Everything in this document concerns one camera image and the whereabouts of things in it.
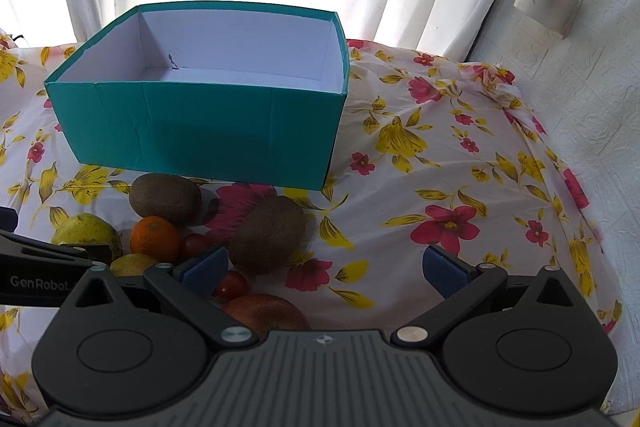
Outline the white wall holder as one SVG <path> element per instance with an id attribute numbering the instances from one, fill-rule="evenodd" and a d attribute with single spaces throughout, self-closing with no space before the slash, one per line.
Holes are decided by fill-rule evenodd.
<path id="1" fill-rule="evenodd" d="M 572 29 L 582 0 L 514 0 L 514 9 L 565 38 Z"/>

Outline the red cherry tomato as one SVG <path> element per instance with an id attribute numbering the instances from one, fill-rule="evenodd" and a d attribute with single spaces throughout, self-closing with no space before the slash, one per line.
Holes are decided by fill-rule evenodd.
<path id="1" fill-rule="evenodd" d="M 252 286 L 248 280 L 238 271 L 229 270 L 214 290 L 214 296 L 218 303 L 225 305 L 230 301 L 248 295 Z"/>
<path id="2" fill-rule="evenodd" d="M 190 233 L 183 236 L 180 243 L 180 255 L 184 259 L 194 258 L 212 246 L 207 236 L 202 234 Z"/>

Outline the red apple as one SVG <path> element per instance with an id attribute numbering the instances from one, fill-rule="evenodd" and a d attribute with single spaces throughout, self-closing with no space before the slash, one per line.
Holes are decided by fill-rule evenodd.
<path id="1" fill-rule="evenodd" d="M 293 303 L 269 294 L 248 294 L 225 303 L 221 310 L 264 339 L 271 331 L 309 331 L 310 323 Z"/>

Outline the yellow-green pear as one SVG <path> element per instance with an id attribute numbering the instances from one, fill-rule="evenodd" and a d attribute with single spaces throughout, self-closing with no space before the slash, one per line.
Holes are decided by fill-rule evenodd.
<path id="1" fill-rule="evenodd" d="M 54 231 L 53 245 L 105 245 L 111 249 L 111 257 L 122 255 L 119 233 L 106 221 L 91 213 L 69 217 Z"/>

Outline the teal cardboard box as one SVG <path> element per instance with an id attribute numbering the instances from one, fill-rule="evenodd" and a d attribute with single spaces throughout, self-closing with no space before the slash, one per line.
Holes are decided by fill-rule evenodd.
<path id="1" fill-rule="evenodd" d="M 347 98 L 343 27 L 283 4 L 142 4 L 46 79 L 78 161 L 318 190 Z"/>

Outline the small orange mandarin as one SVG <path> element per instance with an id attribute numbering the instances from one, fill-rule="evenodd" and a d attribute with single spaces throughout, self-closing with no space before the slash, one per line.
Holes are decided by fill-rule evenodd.
<path id="1" fill-rule="evenodd" d="M 129 245 L 133 254 L 142 254 L 159 262 L 173 262 L 179 254 L 181 235 L 166 219 L 148 216 L 131 230 Z"/>

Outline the floral bed sheet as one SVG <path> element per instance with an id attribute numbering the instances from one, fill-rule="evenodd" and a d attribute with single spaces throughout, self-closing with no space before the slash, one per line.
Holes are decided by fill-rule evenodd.
<path id="1" fill-rule="evenodd" d="M 18 234 L 43 242 L 69 217 L 99 216 L 128 254 L 141 219 L 129 190 L 142 174 L 78 162 L 43 86 L 80 44 L 24 48 L 6 37 L 1 206 L 17 210 Z M 513 74 L 369 41 L 348 46 L 349 95 L 324 187 L 193 178 L 204 209 L 183 232 L 226 245 L 265 198 L 294 200 L 307 220 L 302 246 L 250 283 L 291 301 L 317 329 L 389 333 L 435 306 L 439 295 L 422 271 L 432 244 L 518 275 L 559 265 L 618 343 L 622 292 L 584 210 L 588 199 L 510 87 Z M 1 305 L 1 415 L 27 425 L 47 412 L 29 366 L 54 312 Z"/>

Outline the brown kiwi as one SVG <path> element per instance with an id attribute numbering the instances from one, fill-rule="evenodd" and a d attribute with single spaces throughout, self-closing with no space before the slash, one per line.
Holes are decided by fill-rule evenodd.
<path id="1" fill-rule="evenodd" d="M 269 196 L 239 225 L 229 243 L 229 260 L 251 277 L 277 271 L 299 247 L 305 228 L 305 213 L 296 202 Z"/>
<path id="2" fill-rule="evenodd" d="M 138 216 L 161 217 L 173 225 L 194 225 L 201 203 L 200 188 L 191 180 L 172 174 L 142 174 L 129 190 L 129 204 Z"/>

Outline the yellow pear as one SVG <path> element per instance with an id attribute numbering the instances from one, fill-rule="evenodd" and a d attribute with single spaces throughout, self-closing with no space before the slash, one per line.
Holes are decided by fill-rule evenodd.
<path id="1" fill-rule="evenodd" d="M 110 270 L 114 277 L 141 277 L 146 269 L 157 264 L 157 260 L 144 254 L 128 254 L 114 260 Z"/>

